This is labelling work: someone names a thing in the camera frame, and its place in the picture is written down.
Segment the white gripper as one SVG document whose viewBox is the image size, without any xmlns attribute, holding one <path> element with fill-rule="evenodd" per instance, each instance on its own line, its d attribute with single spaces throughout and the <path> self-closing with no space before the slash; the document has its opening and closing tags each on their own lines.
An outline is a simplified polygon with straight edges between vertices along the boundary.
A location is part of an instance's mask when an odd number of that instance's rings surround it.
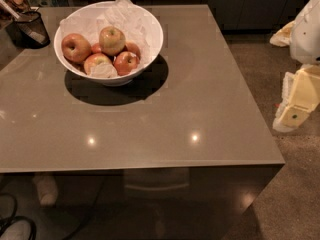
<svg viewBox="0 0 320 240">
<path fill-rule="evenodd" d="M 320 0 L 309 0 L 294 22 L 287 23 L 270 38 L 274 46 L 290 44 L 290 55 L 302 64 L 320 63 Z M 303 65 L 283 79 L 280 103 L 273 129 L 291 132 L 298 129 L 320 104 L 320 67 Z"/>
</svg>

